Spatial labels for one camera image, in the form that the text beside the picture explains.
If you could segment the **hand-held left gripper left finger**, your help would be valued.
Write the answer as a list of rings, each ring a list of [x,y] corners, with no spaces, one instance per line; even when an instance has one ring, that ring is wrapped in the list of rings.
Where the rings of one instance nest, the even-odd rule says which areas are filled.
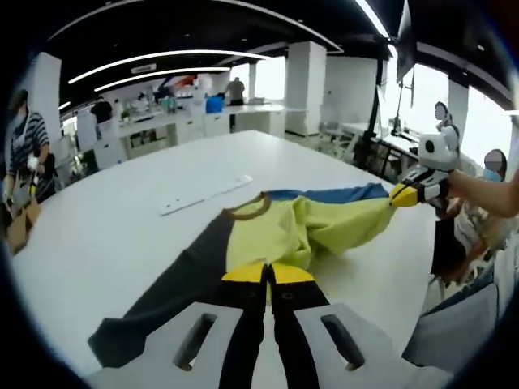
[[[253,262],[226,273],[146,340],[145,388],[248,388],[263,339],[268,269]]]

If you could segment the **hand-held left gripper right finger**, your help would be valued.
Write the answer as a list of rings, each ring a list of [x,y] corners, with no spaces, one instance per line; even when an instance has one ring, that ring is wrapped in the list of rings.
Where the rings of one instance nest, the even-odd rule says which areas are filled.
[[[268,268],[274,335],[290,388],[402,388],[405,365],[387,334],[328,301],[298,267]]]

